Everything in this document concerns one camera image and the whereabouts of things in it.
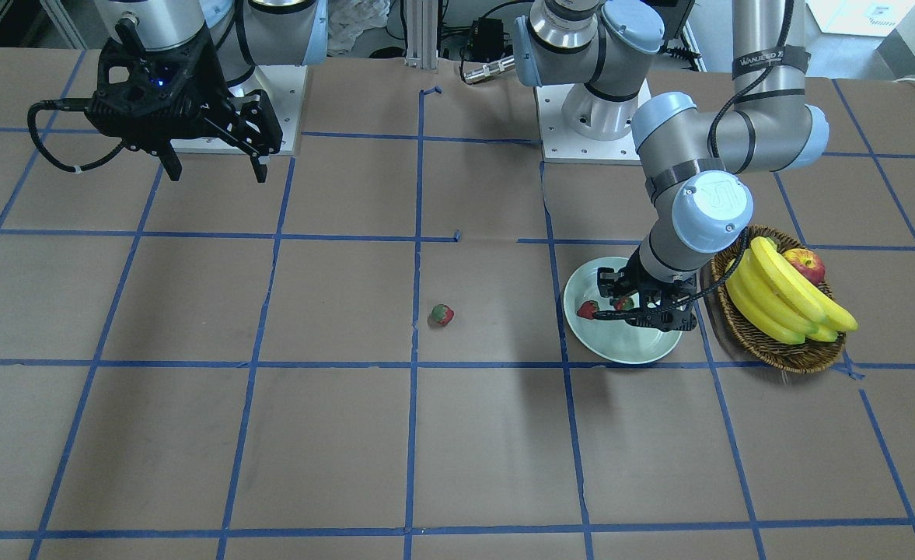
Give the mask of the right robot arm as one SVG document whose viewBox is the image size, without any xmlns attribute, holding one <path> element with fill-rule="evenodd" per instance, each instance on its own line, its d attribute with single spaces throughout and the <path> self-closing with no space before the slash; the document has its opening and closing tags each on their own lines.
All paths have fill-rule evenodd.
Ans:
<svg viewBox="0 0 915 560">
<path fill-rule="evenodd" d="M 179 180 L 176 141 L 218 139 L 256 180 L 284 146 L 266 66 L 305 67 L 328 53 L 326 1 L 98 1 L 109 39 L 85 117 Z"/>
</svg>

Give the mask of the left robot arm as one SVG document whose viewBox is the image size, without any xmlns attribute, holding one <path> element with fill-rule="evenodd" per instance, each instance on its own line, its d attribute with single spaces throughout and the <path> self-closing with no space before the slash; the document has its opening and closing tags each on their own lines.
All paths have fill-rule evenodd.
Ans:
<svg viewBox="0 0 915 560">
<path fill-rule="evenodd" d="M 620 270 L 602 268 L 597 288 L 610 308 L 593 321 L 687 332 L 703 296 L 697 273 L 744 240 L 753 215 L 741 173 L 809 166 L 829 127 L 805 100 L 809 54 L 805 3 L 735 1 L 735 91 L 720 110 L 699 110 L 688 93 L 636 98 L 663 44 L 660 15 L 641 1 L 535 1 L 512 31 L 525 86 L 572 85 L 585 102 L 628 111 L 629 130 L 658 214 Z"/>
</svg>

